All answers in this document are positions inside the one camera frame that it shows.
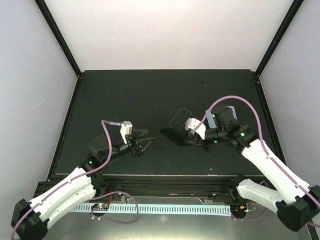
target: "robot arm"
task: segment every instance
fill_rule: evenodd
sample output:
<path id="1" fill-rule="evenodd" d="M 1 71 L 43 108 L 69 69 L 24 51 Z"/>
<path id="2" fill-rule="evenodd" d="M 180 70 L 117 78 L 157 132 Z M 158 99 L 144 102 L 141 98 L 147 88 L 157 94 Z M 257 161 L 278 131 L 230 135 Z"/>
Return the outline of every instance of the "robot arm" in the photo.
<path id="1" fill-rule="evenodd" d="M 121 158 L 126 153 L 133 157 L 142 156 L 150 146 L 153 138 L 142 138 L 148 130 L 133 129 L 131 122 L 125 121 L 120 130 L 122 140 L 112 144 L 110 161 Z M 19 219 L 34 206 L 38 205 L 18 226 L 16 232 L 21 240 L 41 240 L 60 218 L 77 205 L 106 193 L 107 183 L 103 173 L 107 167 L 86 175 L 98 168 L 109 153 L 106 136 L 97 136 L 90 147 L 90 153 L 65 179 L 44 194 L 27 202 L 20 200 L 14 208 L 11 226 L 15 227 Z"/>
<path id="2" fill-rule="evenodd" d="M 196 145 L 208 150 L 209 144 L 226 143 L 237 150 L 267 177 L 276 190 L 242 176 L 233 182 L 235 183 L 234 192 L 241 198 L 255 201 L 276 213 L 282 223 L 292 231 L 298 231 L 319 213 L 319 207 L 298 187 L 301 186 L 319 201 L 318 185 L 310 187 L 307 182 L 294 174 L 263 141 L 264 149 L 261 141 L 248 125 L 238 124 L 228 106 L 216 106 L 212 109 L 212 116 L 217 128 L 207 129 L 203 123 L 198 127 L 201 121 L 196 118 L 187 119 L 183 123 L 184 128 L 181 128 L 177 124 L 177 119 L 181 119 L 181 116 L 176 115 L 171 121 L 175 122 L 175 125 L 169 125 L 161 132 L 180 146 Z"/>

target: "black metal frame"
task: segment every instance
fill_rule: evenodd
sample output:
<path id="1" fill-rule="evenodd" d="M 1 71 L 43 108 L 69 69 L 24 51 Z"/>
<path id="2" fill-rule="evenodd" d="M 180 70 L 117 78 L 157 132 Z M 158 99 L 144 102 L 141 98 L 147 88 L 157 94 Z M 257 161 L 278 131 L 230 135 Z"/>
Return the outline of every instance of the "black metal frame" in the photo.
<path id="1" fill-rule="evenodd" d="M 55 154 L 54 154 L 54 157 L 53 157 L 53 161 L 52 161 L 52 164 L 51 164 L 51 167 L 50 167 L 50 170 L 49 170 L 49 174 L 47 176 L 47 179 L 51 183 L 53 183 L 56 180 L 60 180 L 61 178 L 64 177 L 64 176 L 55 174 L 55 169 L 56 169 L 56 167 L 58 165 L 58 162 L 59 162 L 59 157 L 60 157 L 61 150 L 62 150 L 62 147 L 63 147 L 63 144 L 64 144 L 64 140 L 65 140 L 65 137 L 66 137 L 66 134 L 67 134 L 69 122 L 70 122 L 70 119 L 71 119 L 71 116 L 72 116 L 72 113 L 73 113 L 73 109 L 74 109 L 74 106 L 75 106 L 75 103 L 76 103 L 76 100 L 77 100 L 77 96 L 78 96 L 78 93 L 79 93 L 79 89 L 80 89 L 80 85 L 81 85 L 81 81 L 82 81 L 82 77 L 81 77 L 82 74 L 81 74 L 81 71 L 80 71 L 80 69 L 79 69 L 79 67 L 78 67 L 78 65 L 77 65 L 77 63 L 76 63 L 76 61 L 75 61 L 75 59 L 74 59 L 74 57 L 73 57 L 68 45 L 66 43 L 66 41 L 64 40 L 64 38 L 63 38 L 63 36 L 62 36 L 58 26 L 57 26 L 52 14 L 50 13 L 50 11 L 48 9 L 48 6 L 45 3 L 45 0 L 35 0 L 35 2 L 38 5 L 39 9 L 41 10 L 45 20 L 47 21 L 49 27 L 51 28 L 54 36 L 56 37 L 56 39 L 58 41 L 58 43 L 60 44 L 65 56 L 69 60 L 74 72 L 78 76 L 78 80 L 77 80 L 77 83 L 76 83 L 76 86 L 75 86 L 75 89 L 74 89 L 74 92 L 73 92 L 73 95 L 72 95 L 72 99 L 71 99 L 71 102 L 70 102 L 70 105 L 69 105 L 69 109 L 68 109 L 64 124 L 63 124 L 62 132 L 61 132 L 58 144 L 57 144 L 57 148 L 56 148 L 56 151 L 55 151 Z M 263 71 L 263 69 L 266 66 L 268 60 L 271 58 L 272 53 L 275 51 L 279 41 L 281 40 L 282 36 L 285 34 L 285 31 L 287 30 L 290 22 L 292 21 L 293 17 L 297 13 L 297 11 L 298 11 L 298 9 L 299 9 L 299 7 L 300 7 L 302 2 L 303 2 L 303 0 L 294 0 L 293 1 L 288 13 L 286 14 L 286 16 L 285 16 L 284 20 L 282 21 L 282 23 L 281 23 L 276 35 L 273 38 L 268 50 L 266 51 L 266 53 L 265 53 L 260 65 L 259 65 L 257 71 L 256 72 L 252 72 L 253 81 L 255 82 L 255 85 L 256 85 L 256 90 L 257 90 L 257 93 L 258 93 L 259 98 L 260 98 L 260 102 L 261 102 L 261 105 L 262 105 L 263 113 L 264 113 L 264 116 L 266 118 L 267 126 L 268 126 L 268 129 L 270 131 L 270 135 L 271 135 L 271 139 L 272 139 L 272 143 L 273 143 L 274 148 L 275 148 L 275 154 L 283 162 L 285 162 L 285 158 L 284 158 L 281 146 L 280 146 L 280 142 L 279 142 L 279 139 L 278 139 L 278 136 L 277 136 L 277 133 L 276 133 L 275 126 L 273 124 L 273 120 L 272 120 L 272 117 L 271 117 L 271 114 L 270 114 L 270 110 L 269 110 L 268 105 L 267 105 L 265 94 L 264 94 L 262 86 L 260 84 L 259 75 Z M 124 180 L 124 178 L 125 178 L 125 176 L 121 176 L 120 179 L 111 179 L 109 176 L 106 176 L 106 181 L 113 181 L 113 182 L 117 182 L 118 181 L 120 183 L 121 180 Z M 250 177 L 250 178 L 252 178 L 254 181 L 261 180 L 260 177 Z M 201 178 L 201 179 L 192 178 L 192 179 L 194 179 L 195 182 L 199 182 L 199 181 L 201 181 L 201 179 L 202 179 L 202 181 L 204 180 L 203 178 Z M 154 178 L 150 179 L 148 177 L 139 177 L 139 178 L 131 177 L 131 179 L 128 179 L 128 180 L 130 180 L 130 182 L 131 181 L 138 181 L 140 184 L 148 184 L 148 186 L 161 184 L 162 187 L 164 187 L 164 185 L 166 185 L 167 186 L 166 188 L 168 188 L 168 189 L 170 189 L 170 186 L 173 187 L 179 181 L 184 181 L 186 184 L 189 184 L 189 183 L 191 184 L 191 182 L 188 181 L 188 180 L 190 180 L 189 177 L 188 178 L 183 178 L 183 179 L 181 179 L 180 177 L 174 177 L 174 178 L 168 179 L 167 177 L 158 177 L 157 176 L 156 180 L 154 180 Z M 217 181 L 218 181 L 220 184 L 226 185 L 230 180 L 231 180 L 231 177 L 221 176 L 221 177 L 218 177 L 217 179 L 211 178 L 210 182 L 213 181 L 213 182 L 217 183 Z M 155 190 L 154 194 L 157 194 L 159 189 L 155 188 L 155 187 L 153 189 Z"/>
<path id="2" fill-rule="evenodd" d="M 276 50 L 278 44 L 280 43 L 282 37 L 285 35 L 290 23 L 294 19 L 296 13 L 298 12 L 301 4 L 304 2 L 304 0 L 294 0 L 286 13 L 282 23 L 280 24 L 280 27 L 276 31 L 268 49 L 266 50 L 258 68 L 255 71 L 255 74 L 259 77 L 261 76 L 263 70 L 267 66 L 272 54 Z"/>
<path id="3" fill-rule="evenodd" d="M 56 24 L 56 21 L 54 17 L 52 16 L 45 0 L 34 0 L 35 3 L 38 5 L 38 8 L 40 9 L 44 19 L 46 20 L 48 26 L 50 27 L 53 35 L 55 36 L 56 40 L 58 41 L 64 55 L 68 59 L 71 67 L 73 68 L 73 71 L 77 77 L 79 77 L 82 72 L 80 68 L 78 67 L 78 64 L 76 63 L 76 60 L 74 56 L 72 55 L 64 37 L 62 36 L 62 33 L 60 32 L 58 25 Z"/>
<path id="4" fill-rule="evenodd" d="M 276 50 L 279 42 L 284 36 L 286 30 L 288 29 L 290 23 L 294 19 L 296 13 L 298 12 L 300 6 L 304 0 L 294 0 L 285 15 L 280 27 L 278 28 L 275 36 L 273 37 L 268 49 L 266 50 L 258 68 L 255 72 L 252 72 L 253 81 L 255 82 L 256 90 L 261 102 L 263 113 L 267 122 L 268 129 L 270 131 L 271 139 L 273 146 L 275 148 L 275 154 L 285 162 L 284 154 L 281 149 L 281 145 L 277 136 L 277 132 L 272 120 L 270 110 L 266 101 L 266 97 L 261 86 L 261 81 L 259 79 L 266 65 L 268 64 L 270 58 L 272 57 L 274 51 Z M 56 40 L 58 41 L 63 53 L 68 59 L 71 67 L 73 68 L 75 74 L 78 77 L 72 99 L 66 114 L 66 118 L 63 124 L 62 132 L 57 144 L 57 148 L 53 157 L 53 161 L 47 176 L 46 182 L 39 182 L 38 187 L 35 192 L 35 196 L 42 194 L 51 187 L 53 187 L 57 182 L 59 182 L 64 175 L 56 175 L 55 169 L 58 165 L 59 157 L 61 150 L 64 144 L 64 140 L 67 134 L 68 126 L 70 119 L 73 113 L 73 109 L 77 100 L 79 89 L 82 82 L 82 72 L 76 63 L 75 58 L 73 57 L 62 33 L 60 32 L 48 6 L 45 3 L 45 0 L 35 0 L 38 5 L 43 17 L 45 18 L 47 24 L 52 30 Z M 212 192 L 222 192 L 227 191 L 227 185 L 233 177 L 231 176 L 220 176 L 220 177 L 188 177 L 187 179 L 183 176 L 157 176 L 155 179 L 152 176 L 140 176 L 139 178 L 131 176 L 105 176 L 105 180 L 109 183 L 109 186 L 113 190 L 124 190 L 131 193 L 134 196 L 194 196 L 194 197 L 208 197 Z M 250 177 L 254 181 L 265 180 L 264 177 Z M 217 201 L 221 200 L 223 202 L 229 202 L 229 199 L 216 199 Z M 309 232 L 313 239 L 318 239 L 316 230 L 313 226 L 308 226 Z"/>

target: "black rectangular object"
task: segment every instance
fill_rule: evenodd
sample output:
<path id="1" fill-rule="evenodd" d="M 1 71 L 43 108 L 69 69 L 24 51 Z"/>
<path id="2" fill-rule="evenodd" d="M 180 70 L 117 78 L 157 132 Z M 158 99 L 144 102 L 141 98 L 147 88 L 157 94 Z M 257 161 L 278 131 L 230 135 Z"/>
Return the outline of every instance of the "black rectangular object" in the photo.
<path id="1" fill-rule="evenodd" d="M 261 172 L 225 144 L 214 144 L 210 152 L 195 146 L 179 147 L 160 133 L 180 108 L 201 119 L 216 99 L 238 95 L 256 108 L 264 140 L 273 150 L 269 129 L 250 70 L 87 70 L 83 73 L 61 152 L 54 160 L 56 174 L 69 174 L 89 151 L 93 139 L 103 134 L 101 120 L 131 121 L 137 129 L 148 129 L 152 146 L 140 158 L 130 155 L 109 164 L 111 175 L 230 176 L 261 175 Z M 237 100 L 238 122 L 257 128 L 251 110 Z M 112 141 L 120 129 L 108 127 Z"/>

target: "white cable tray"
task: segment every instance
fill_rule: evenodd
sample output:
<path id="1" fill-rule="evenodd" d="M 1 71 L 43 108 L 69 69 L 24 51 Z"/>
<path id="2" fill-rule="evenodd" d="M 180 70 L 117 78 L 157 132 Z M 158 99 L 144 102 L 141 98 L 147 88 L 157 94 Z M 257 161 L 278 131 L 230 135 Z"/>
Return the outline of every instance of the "white cable tray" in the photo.
<path id="1" fill-rule="evenodd" d="M 72 213 L 90 213 L 96 203 L 82 203 Z M 180 204 L 139 204 L 140 214 L 176 214 L 176 215 L 215 215 L 231 216 L 227 205 L 180 205 Z M 94 213 L 135 214 L 135 204 L 111 203 L 107 211 L 95 210 Z"/>

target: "black base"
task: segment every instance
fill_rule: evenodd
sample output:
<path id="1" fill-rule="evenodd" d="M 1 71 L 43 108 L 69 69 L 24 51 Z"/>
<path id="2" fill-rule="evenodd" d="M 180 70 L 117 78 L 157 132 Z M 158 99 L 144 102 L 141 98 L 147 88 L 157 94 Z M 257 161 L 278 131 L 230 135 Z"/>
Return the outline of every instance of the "black base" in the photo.
<path id="1" fill-rule="evenodd" d="M 193 117 L 200 119 L 214 100 L 225 95 L 238 95 L 253 104 L 261 118 L 264 139 L 273 150 L 255 76 L 250 70 L 86 71 L 51 173 L 71 173 L 88 153 L 93 139 L 103 134 L 100 122 L 106 119 L 131 121 L 134 128 L 148 129 L 148 135 L 154 137 L 143 157 L 127 155 L 110 163 L 108 175 L 262 175 L 223 143 L 210 146 L 207 153 L 197 147 L 176 146 L 160 133 L 180 108 L 188 109 Z M 227 100 L 224 104 L 235 107 L 239 123 L 256 128 L 254 115 L 246 105 L 237 100 Z M 120 139 L 118 127 L 108 129 L 112 141 Z"/>

